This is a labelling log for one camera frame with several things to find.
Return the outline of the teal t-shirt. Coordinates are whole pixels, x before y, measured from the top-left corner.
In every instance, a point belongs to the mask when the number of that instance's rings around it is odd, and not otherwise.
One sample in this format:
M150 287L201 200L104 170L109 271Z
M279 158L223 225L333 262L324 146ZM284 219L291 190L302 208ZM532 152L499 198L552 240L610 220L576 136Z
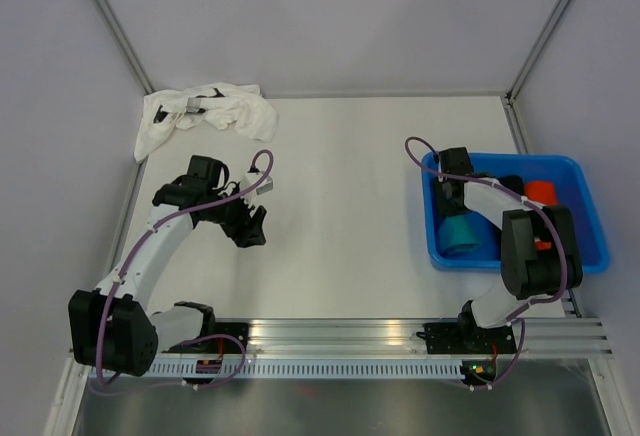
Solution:
M480 246L479 237L466 214L445 217L437 231L437 243L445 257L467 254Z

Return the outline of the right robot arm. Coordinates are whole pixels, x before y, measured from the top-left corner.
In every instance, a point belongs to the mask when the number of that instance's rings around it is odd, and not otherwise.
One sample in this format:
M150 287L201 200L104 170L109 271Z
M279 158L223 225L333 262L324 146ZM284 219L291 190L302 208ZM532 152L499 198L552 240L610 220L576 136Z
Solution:
M434 162L433 191L440 214L474 212L500 231L500 280L467 301L458 316L459 344L478 351L491 341L492 329L582 283L574 218L564 205L532 200L493 175L477 172L464 147L441 151Z

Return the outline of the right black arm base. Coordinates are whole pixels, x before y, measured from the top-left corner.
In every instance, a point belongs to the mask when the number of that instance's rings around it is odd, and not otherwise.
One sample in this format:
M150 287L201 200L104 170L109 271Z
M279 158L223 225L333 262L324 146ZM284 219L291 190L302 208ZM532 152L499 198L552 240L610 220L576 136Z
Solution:
M425 323L416 337L430 355L510 355L517 349L514 333L506 326L467 331L454 322Z

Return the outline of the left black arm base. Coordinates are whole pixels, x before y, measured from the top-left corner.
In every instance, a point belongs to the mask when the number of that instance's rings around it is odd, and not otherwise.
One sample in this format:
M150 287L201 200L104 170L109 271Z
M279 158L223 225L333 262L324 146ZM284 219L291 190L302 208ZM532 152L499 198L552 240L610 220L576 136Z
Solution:
M249 341L250 326L245 322L222 321L205 329L201 336L206 340L198 344L198 351L217 356L239 355Z

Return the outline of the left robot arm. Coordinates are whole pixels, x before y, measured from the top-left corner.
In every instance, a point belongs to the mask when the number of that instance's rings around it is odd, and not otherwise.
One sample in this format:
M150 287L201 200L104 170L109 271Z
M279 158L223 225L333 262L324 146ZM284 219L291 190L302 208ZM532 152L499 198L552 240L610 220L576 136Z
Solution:
M251 164L239 181L220 160L191 157L184 174L164 184L137 241L92 290L78 290L68 303L72 351L107 386L121 375L140 377L159 353L246 353L245 324L218 323L206 304L179 301L151 313L148 305L174 253L201 224L217 225L239 249L266 243L267 215L259 196L273 187L270 167Z

